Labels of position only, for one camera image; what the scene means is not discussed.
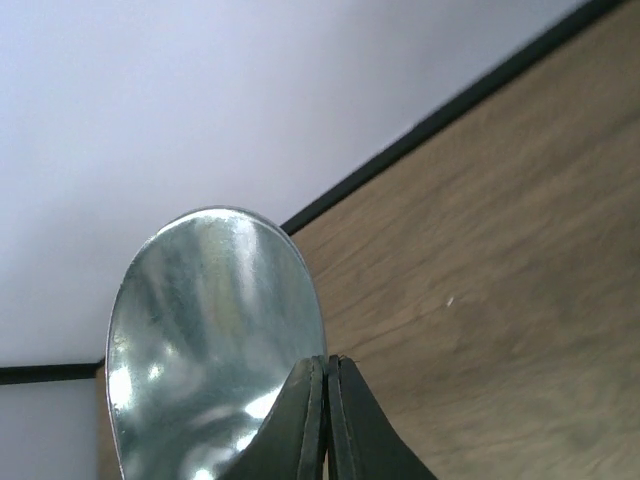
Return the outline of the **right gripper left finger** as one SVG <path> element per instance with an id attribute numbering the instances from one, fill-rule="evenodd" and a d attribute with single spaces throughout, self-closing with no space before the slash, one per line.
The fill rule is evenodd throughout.
<path id="1" fill-rule="evenodd" d="M 325 456 L 324 362 L 298 361 L 238 461 L 240 479 L 320 479 Z"/>

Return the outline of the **metal scoop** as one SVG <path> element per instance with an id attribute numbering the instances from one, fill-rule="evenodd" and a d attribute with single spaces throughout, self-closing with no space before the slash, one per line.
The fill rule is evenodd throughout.
<path id="1" fill-rule="evenodd" d="M 256 213 L 189 212 L 148 239 L 112 309 L 109 414 L 126 479 L 218 479 L 294 364 L 327 351 L 311 274 Z"/>

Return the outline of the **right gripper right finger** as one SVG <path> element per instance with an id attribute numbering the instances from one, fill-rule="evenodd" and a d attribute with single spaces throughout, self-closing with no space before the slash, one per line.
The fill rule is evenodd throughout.
<path id="1" fill-rule="evenodd" d="M 351 358 L 329 358 L 327 394 L 331 479 L 436 479 L 397 434 Z"/>

